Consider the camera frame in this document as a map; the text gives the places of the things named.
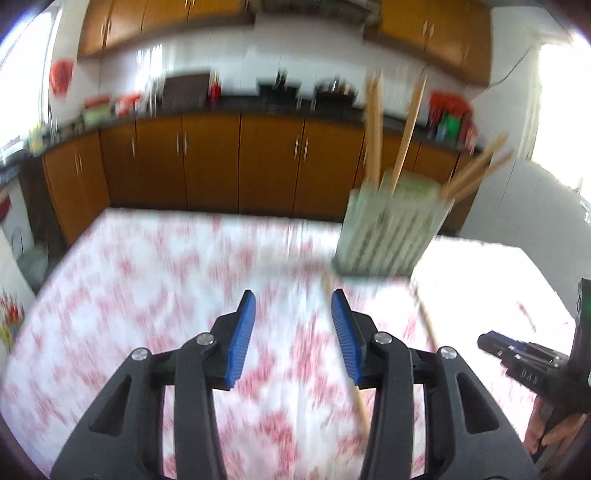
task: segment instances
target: window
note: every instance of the window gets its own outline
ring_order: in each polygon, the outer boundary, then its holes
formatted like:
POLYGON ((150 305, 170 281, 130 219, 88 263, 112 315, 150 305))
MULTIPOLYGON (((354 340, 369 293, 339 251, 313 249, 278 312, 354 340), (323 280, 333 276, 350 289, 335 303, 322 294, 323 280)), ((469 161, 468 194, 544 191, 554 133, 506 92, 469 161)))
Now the window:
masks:
POLYGON ((35 17, 0 59, 0 147, 46 118, 46 63, 57 16, 54 9, 35 17))

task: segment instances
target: red object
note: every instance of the red object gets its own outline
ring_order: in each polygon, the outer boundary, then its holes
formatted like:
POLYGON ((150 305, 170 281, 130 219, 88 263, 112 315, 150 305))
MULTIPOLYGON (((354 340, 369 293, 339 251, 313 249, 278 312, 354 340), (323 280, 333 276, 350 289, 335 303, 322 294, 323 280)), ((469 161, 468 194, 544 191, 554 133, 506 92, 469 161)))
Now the red object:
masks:
POLYGON ((7 196, 3 201, 0 202, 0 222, 3 222, 6 218, 6 215, 8 215, 8 211, 10 210, 11 205, 12 202, 10 201, 9 196, 7 196))
POLYGON ((117 116, 130 115, 135 110, 135 104, 142 99, 140 93, 132 93, 131 95, 122 95, 117 100, 115 105, 115 113, 117 116))
POLYGON ((74 73, 74 60, 58 60, 51 66, 49 85, 56 98, 64 97, 68 93, 74 73))
POLYGON ((94 108, 95 106, 105 105, 111 101, 110 95, 99 95, 84 99, 84 110, 87 108, 94 108))

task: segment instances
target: tiled wall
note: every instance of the tiled wall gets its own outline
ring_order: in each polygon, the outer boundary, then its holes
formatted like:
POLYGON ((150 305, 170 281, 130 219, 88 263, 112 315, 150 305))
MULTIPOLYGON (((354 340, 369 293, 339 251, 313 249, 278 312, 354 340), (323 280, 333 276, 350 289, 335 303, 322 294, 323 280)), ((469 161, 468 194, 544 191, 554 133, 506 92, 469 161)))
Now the tiled wall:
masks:
MULTIPOLYGON (((120 95, 143 90, 150 74, 178 74, 202 68, 218 71, 224 93, 256 94, 256 80, 274 80, 279 68, 301 81, 301 94, 339 75, 360 91, 365 102, 368 70, 384 70, 385 109, 404 115, 424 63, 363 40, 359 28, 306 17, 258 16, 255 26, 215 28, 174 35, 101 61, 99 90, 120 95)), ((428 92, 462 93, 464 84, 428 69, 428 92)), ((426 120, 426 100, 420 119, 426 120)))

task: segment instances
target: red bag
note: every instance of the red bag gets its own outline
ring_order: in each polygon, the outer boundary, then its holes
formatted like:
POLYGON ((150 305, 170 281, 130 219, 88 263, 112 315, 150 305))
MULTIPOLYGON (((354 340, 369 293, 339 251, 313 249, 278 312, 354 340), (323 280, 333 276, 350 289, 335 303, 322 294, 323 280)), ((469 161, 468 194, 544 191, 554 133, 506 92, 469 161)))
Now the red bag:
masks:
POLYGON ((54 97, 66 96, 72 82, 73 72, 74 60, 58 60, 51 66, 49 85, 54 97))

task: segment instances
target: hand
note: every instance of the hand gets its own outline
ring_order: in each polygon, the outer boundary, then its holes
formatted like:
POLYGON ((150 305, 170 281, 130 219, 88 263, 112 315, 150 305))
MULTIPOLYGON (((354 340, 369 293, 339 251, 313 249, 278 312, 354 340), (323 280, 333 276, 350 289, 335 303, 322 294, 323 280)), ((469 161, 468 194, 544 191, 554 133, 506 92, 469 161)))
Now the hand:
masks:
POLYGON ((531 412, 530 422, 528 423, 523 443, 526 450, 533 455, 538 451, 540 446, 546 447, 561 442, 560 447, 550 461, 550 463, 554 463, 569 448, 570 444, 583 426, 583 423, 587 420, 587 415, 574 413, 544 435, 546 420, 543 420, 540 417, 540 411, 543 405, 544 401, 542 398, 536 397, 534 401, 534 409, 531 412))

